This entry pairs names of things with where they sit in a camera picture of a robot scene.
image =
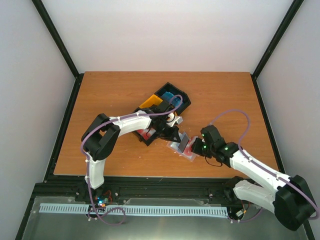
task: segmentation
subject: wall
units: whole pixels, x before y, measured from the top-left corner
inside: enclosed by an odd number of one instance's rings
[[[43,181],[74,78],[32,2],[0,2],[0,238],[12,240]]]
[[[80,72],[253,72],[292,0],[43,3]]]
[[[258,78],[286,171],[320,205],[320,1],[306,0]],[[310,221],[320,239],[320,220]]]

